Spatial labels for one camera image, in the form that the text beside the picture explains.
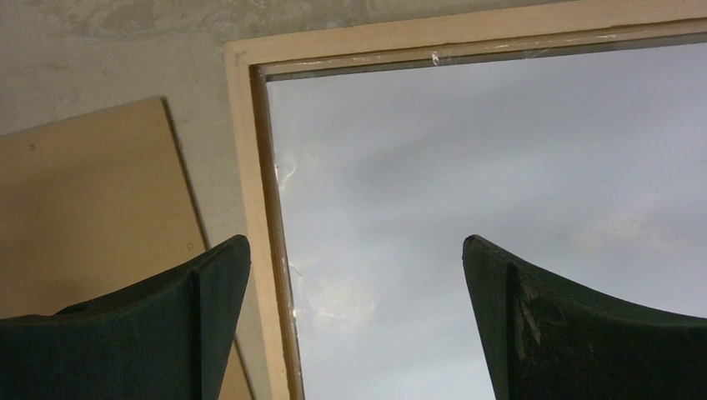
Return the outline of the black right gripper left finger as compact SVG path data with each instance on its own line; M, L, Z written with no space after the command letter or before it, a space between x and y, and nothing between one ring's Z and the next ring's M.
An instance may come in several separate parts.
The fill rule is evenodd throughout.
M250 267L237 235L53 315L4 318L2 398L218 398Z

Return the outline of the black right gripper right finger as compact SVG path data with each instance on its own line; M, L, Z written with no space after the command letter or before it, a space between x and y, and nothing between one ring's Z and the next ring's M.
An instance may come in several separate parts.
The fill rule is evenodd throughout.
M703 318L612 297L478 235L463 266L496 398L705 398Z

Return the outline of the plant photo print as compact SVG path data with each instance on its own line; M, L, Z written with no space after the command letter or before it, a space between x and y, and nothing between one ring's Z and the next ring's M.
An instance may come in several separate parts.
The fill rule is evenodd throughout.
M490 399L478 234L706 314L703 43L270 82L308 399Z

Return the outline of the wooden picture frame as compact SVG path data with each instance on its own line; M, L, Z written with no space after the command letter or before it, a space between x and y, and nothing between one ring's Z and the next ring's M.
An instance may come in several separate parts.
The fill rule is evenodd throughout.
M304 396L266 82L276 75L701 35L703 1L568 1L226 42L252 277L275 399Z

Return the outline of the brown backing board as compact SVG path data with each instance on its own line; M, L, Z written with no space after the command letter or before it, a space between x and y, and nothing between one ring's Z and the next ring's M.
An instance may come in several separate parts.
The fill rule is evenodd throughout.
M1 138L1 321L53 315L218 245L205 245L159 97Z

